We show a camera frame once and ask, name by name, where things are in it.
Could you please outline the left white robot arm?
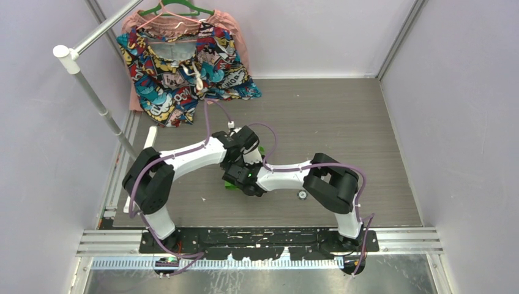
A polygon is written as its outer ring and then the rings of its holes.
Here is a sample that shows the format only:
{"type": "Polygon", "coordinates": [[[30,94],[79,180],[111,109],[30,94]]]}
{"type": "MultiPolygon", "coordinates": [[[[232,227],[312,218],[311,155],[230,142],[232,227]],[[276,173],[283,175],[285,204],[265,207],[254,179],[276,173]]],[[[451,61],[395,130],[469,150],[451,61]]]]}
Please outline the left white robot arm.
{"type": "Polygon", "coordinates": [[[244,126],[213,133],[185,148],[158,152],[148,147],[139,153],[122,180],[122,187],[155,233],[157,248],[170,253],[179,243],[176,226],[166,208],[173,182],[208,165],[226,169],[232,164],[251,164],[244,156],[256,151],[259,142],[257,134],[244,126]]]}

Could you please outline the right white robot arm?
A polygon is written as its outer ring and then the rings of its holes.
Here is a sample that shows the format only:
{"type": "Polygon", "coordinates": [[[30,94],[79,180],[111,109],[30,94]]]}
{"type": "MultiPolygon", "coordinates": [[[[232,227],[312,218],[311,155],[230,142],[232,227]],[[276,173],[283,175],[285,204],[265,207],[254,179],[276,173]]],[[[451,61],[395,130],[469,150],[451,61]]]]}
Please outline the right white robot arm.
{"type": "Polygon", "coordinates": [[[222,179],[245,195],[261,197],[275,190],[296,190],[312,196],[334,213],[340,244],[346,251],[356,251],[364,242],[364,222],[359,215],[359,198],[367,178],[356,167],[341,164],[324,153],[292,165],[246,163],[244,159],[224,160],[222,179]]]}

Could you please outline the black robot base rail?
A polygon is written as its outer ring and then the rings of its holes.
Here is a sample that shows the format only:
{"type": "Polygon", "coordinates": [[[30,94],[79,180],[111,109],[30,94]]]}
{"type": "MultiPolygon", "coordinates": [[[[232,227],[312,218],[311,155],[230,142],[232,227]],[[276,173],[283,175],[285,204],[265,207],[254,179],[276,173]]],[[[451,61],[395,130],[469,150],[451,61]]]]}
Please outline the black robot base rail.
{"type": "Polygon", "coordinates": [[[362,249],[379,251],[374,230],[348,241],[330,227],[181,227],[165,246],[179,254],[202,252],[207,260],[276,260],[284,250],[290,260],[327,260],[362,249]]]}

